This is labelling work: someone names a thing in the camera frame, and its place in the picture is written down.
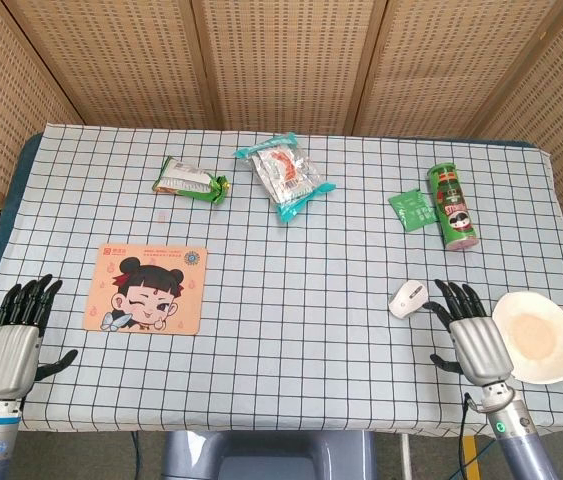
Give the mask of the orange cartoon girl mouse pad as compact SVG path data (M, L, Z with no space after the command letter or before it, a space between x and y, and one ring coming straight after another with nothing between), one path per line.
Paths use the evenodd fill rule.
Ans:
M208 252L202 247L103 244L83 328L105 333L195 335Z

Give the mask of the green white snack bag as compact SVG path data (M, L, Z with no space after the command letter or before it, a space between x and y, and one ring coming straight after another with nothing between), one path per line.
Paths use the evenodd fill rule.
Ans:
M168 156L152 185L155 193L183 196L212 204L220 204L229 191L225 176L215 176Z

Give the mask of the wooden rattan folding screen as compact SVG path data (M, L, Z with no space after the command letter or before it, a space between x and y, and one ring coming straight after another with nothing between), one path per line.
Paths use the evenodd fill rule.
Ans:
M563 208L563 0L0 0L0 201L49 122L520 139Z

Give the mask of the green Pringles can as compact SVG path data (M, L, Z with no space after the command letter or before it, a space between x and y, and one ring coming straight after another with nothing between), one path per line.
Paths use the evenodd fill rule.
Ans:
M428 170L433 204L445 248L463 250L479 243L454 163L441 163Z

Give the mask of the blue-grey plastic stool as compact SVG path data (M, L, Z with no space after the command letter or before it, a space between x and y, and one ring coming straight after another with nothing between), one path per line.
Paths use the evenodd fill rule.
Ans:
M377 480L366 431L179 430L166 436L161 480Z

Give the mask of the white paper plate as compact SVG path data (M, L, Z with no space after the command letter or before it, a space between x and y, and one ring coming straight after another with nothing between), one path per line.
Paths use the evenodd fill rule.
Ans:
M532 291L503 295L492 312L513 363L512 376L524 383L563 381L563 309Z

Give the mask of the light blue checked tablecloth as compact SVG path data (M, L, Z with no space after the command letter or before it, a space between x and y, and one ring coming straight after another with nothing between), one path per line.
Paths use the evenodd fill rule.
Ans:
M428 312L399 320L407 280L471 285L486 307L519 290L563 308L563 217L550 157L522 143L304 136L336 185L283 224L234 152L252 132L48 125L21 158L0 229L0 304L15 284L62 281L42 343L49 363L78 351L27 397L29 430L371 429L447 435L462 422L464 378ZM220 204L152 185L164 160L230 184ZM388 199L454 163L479 243L445 248L437 222L407 233ZM87 331L106 243L207 250L197 334ZM534 421L563 429L563 382L524 384Z

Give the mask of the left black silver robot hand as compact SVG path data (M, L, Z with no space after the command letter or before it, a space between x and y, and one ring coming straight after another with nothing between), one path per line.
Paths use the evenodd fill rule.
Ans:
M72 349L59 360L41 365L40 349L60 279L47 274L13 286L0 306L0 400L22 399L35 383L67 369L77 358Z

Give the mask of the white computer mouse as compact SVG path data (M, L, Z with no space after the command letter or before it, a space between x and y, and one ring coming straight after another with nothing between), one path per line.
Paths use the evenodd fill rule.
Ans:
M389 303L389 312L404 319L419 310L429 299L426 286L417 280L407 280Z

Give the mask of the small green sachet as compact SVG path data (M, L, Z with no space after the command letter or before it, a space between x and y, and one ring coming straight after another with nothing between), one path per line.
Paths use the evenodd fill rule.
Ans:
M388 202L407 233L437 222L434 209L419 189L392 196Z

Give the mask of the teal clear snack bag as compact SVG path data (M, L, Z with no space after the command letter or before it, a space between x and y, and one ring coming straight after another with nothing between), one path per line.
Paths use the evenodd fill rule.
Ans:
M233 156L251 165L283 223L294 219L309 201L336 189L319 173L293 132L237 149Z

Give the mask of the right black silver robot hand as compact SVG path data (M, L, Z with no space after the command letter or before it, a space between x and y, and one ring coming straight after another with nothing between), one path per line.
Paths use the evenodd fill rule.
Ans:
M446 306L427 301L423 307L433 312L450 334L455 361L446 361L436 353L430 355L440 370L463 375L473 385L484 387L505 382L513 363L494 320L486 313L476 291L467 284L434 280Z

